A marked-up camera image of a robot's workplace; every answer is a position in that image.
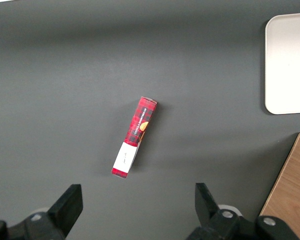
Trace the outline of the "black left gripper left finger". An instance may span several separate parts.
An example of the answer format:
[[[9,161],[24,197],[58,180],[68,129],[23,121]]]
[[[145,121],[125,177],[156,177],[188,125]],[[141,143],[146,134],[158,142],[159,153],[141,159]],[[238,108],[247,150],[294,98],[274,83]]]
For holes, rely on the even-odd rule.
[[[0,220],[0,240],[65,240],[82,211],[82,186],[72,184],[47,211],[10,227]]]

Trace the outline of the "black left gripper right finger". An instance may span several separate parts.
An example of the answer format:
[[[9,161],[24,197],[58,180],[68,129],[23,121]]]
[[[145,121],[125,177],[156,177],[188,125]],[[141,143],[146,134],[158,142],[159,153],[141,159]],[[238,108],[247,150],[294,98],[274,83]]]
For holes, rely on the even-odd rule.
[[[282,219],[259,216],[248,221],[241,214],[217,205],[205,183],[195,184],[195,211],[200,226],[188,240],[298,240],[299,237]]]

